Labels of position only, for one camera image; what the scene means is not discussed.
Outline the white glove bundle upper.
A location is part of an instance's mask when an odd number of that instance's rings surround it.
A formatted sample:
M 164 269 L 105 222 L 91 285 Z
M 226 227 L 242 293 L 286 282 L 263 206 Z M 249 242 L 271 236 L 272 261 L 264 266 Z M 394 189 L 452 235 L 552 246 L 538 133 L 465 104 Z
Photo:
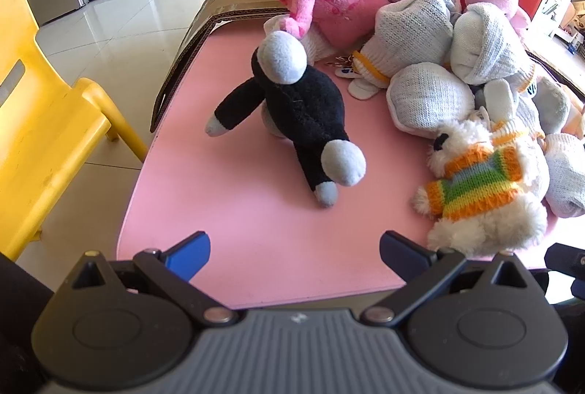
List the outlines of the white glove bundle upper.
M 352 55 L 349 94 L 368 100 L 390 85 L 401 69 L 443 62 L 453 36 L 443 0 L 401 0 L 384 5 L 375 17 L 373 35 Z

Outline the white glove bundle centre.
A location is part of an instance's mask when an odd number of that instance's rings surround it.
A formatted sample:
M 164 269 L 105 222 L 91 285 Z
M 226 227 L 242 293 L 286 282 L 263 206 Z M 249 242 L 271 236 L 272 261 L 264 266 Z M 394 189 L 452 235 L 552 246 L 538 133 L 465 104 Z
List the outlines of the white glove bundle centre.
M 411 64 L 390 80 L 386 99 L 399 131 L 433 139 L 446 121 L 465 120 L 475 109 L 470 87 L 444 67 Z

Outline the white glove bundle right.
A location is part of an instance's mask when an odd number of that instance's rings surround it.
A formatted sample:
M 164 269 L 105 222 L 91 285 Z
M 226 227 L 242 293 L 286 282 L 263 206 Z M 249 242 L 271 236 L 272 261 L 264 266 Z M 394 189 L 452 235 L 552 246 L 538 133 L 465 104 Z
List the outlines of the white glove bundle right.
M 505 14 L 491 3 L 467 5 L 456 20 L 450 48 L 452 72 L 468 85 L 496 79 L 524 83 L 532 61 Z

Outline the white dog striped sweater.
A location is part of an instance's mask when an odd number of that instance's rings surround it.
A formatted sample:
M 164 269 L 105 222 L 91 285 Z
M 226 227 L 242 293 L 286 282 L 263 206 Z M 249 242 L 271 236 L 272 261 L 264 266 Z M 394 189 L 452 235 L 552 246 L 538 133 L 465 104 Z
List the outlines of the white dog striped sweater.
M 415 212 L 433 219 L 427 247 L 479 257 L 535 243 L 547 229 L 544 162 L 513 121 L 491 130 L 478 120 L 446 121 L 429 155 L 435 179 L 411 199 Z

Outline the black grey monkey plush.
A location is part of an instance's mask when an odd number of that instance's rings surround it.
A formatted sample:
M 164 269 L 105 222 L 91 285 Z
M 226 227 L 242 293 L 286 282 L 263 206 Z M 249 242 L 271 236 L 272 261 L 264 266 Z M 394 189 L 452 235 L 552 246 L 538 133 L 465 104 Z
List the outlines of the black grey monkey plush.
M 305 180 L 324 208 L 338 186 L 352 187 L 366 175 L 366 157 L 345 131 L 343 96 L 328 75 L 311 66 L 301 42 L 285 31 L 268 34 L 251 57 L 253 76 L 214 110 L 205 132 L 234 130 L 256 108 L 267 130 L 292 142 Z

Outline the white glove bundle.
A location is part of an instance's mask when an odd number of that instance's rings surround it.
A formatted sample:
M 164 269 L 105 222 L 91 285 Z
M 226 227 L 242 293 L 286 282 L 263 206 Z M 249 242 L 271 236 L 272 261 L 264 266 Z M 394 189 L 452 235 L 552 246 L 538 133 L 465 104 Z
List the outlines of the white glove bundle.
M 491 3 L 467 5 L 456 20 L 450 48 L 452 72 L 468 85 L 496 79 L 524 83 L 532 61 L 505 14 Z
M 443 62 L 453 36 L 443 0 L 401 0 L 384 5 L 375 17 L 373 35 L 352 55 L 349 94 L 368 100 L 390 85 L 401 69 Z
M 446 121 L 465 120 L 475 109 L 470 87 L 444 67 L 411 64 L 390 80 L 386 99 L 399 131 L 433 139 Z

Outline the yellow plastic chair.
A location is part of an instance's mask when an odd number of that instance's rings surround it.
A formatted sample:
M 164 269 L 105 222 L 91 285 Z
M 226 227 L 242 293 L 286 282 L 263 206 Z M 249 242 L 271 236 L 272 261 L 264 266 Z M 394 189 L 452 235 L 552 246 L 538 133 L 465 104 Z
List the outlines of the yellow plastic chair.
M 27 0 L 1 0 L 1 77 L 20 80 L 1 105 L 1 252 L 17 260 L 102 138 L 121 138 L 139 160 L 146 144 L 94 81 L 67 85 L 36 41 Z

